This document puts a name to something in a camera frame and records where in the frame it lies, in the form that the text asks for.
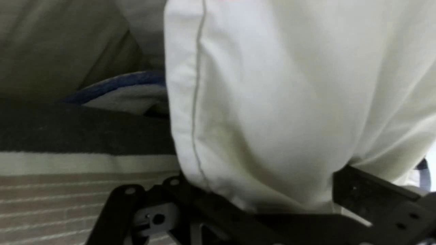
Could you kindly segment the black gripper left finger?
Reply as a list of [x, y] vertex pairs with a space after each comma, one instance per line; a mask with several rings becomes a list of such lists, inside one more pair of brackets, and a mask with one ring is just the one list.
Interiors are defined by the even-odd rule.
[[196, 194], [181, 176], [149, 189], [119, 185], [110, 192], [84, 245], [151, 245], [159, 236], [174, 245], [213, 245], [213, 234], [187, 214]]

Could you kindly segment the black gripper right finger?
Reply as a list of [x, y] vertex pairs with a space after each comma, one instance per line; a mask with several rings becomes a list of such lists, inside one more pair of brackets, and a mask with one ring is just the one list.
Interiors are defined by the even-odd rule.
[[333, 174], [332, 198], [369, 222], [350, 245], [434, 245], [434, 192], [420, 195], [346, 166]]

